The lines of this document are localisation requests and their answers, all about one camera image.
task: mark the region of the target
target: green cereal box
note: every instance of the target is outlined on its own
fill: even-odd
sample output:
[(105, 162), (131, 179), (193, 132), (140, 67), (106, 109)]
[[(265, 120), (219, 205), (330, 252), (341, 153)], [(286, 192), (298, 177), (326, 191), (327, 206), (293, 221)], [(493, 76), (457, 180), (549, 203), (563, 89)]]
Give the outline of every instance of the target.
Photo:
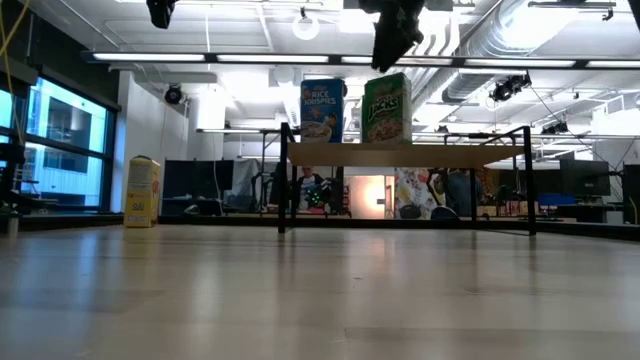
[(364, 86), (362, 142), (411, 143), (411, 81), (403, 73), (373, 79)]

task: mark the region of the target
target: table top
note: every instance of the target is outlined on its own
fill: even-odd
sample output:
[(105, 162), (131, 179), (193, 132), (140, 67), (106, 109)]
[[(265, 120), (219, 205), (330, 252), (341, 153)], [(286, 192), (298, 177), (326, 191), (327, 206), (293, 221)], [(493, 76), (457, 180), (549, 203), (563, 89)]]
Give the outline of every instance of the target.
[(479, 168), (524, 153), (523, 146), (290, 143), (293, 165)]

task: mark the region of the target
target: rice krispies box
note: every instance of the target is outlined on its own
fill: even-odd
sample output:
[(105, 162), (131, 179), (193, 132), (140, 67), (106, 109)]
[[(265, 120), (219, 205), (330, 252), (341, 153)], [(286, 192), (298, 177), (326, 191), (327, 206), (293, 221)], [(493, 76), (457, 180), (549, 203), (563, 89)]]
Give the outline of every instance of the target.
[(373, 79), (364, 86), (362, 142), (411, 143), (411, 81), (403, 73)]
[(302, 142), (342, 142), (344, 81), (306, 80), (301, 86)]

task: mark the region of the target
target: yellow cable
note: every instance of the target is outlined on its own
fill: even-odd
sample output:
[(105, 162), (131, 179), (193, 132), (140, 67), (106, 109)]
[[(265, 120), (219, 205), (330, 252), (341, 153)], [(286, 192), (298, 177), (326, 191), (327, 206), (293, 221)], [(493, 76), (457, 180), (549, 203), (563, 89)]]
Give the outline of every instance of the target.
[(0, 49), (0, 54), (2, 54), (4, 57), (4, 63), (6, 67), (6, 73), (7, 73), (7, 85), (9, 86), (9, 92), (11, 93), (11, 97), (12, 97), (11, 112), (13, 113), (13, 121), (15, 122), (15, 125), (16, 125), (16, 133), (18, 134), (18, 143), (21, 146), (24, 145), (24, 140), (22, 139), (22, 122), (20, 121), (20, 119), (18, 118), (18, 115), (16, 114), (15, 93), (13, 91), (13, 84), (11, 82), (11, 68), (9, 67), (9, 54), (8, 54), (9, 51), (7, 50), (7, 48), (9, 46), (9, 43), (11, 42), (11, 39), (15, 35), (16, 30), (20, 26), (20, 23), (24, 19), (24, 15), (27, 13), (27, 10), (29, 9), (30, 2), (31, 0), (25, 1), (24, 6), (22, 8), (22, 12), (20, 13), (20, 16), (18, 16), (16, 23), (13, 24), (13, 28), (11, 28), (11, 31), (9, 32), (8, 37), (6, 36), (6, 33), (4, 31), (4, 16), (2, 13), (2, 8), (0, 8), (0, 32), (2, 33), (2, 48)]
[(16, 34), (16, 31), (18, 31), (18, 27), (22, 23), (22, 19), (24, 19), (24, 16), (27, 14), (27, 10), (29, 10), (30, 3), (31, 3), (31, 0), (26, 0), (24, 2), (24, 6), (22, 7), (22, 12), (20, 13), (20, 16), (18, 16), (18, 20), (16, 20), (16, 23), (13, 24), (11, 31), (9, 31), (9, 36), (7, 36), (7, 40), (3, 42), (2, 48), (0, 48), (0, 55), (2, 55), (4, 51), (9, 47), (9, 43), (11, 43), (11, 39), (13, 39), (13, 36)]

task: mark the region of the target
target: glass wall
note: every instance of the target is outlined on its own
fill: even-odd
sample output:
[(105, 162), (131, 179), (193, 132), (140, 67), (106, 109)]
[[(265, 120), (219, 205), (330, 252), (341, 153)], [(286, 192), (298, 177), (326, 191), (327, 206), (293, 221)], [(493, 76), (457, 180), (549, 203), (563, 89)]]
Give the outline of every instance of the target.
[(100, 206), (105, 160), (111, 158), (106, 153), (110, 115), (39, 79), (29, 97), (21, 191), (60, 206)]
[(13, 100), (11, 94), (0, 90), (0, 126), (11, 127)]

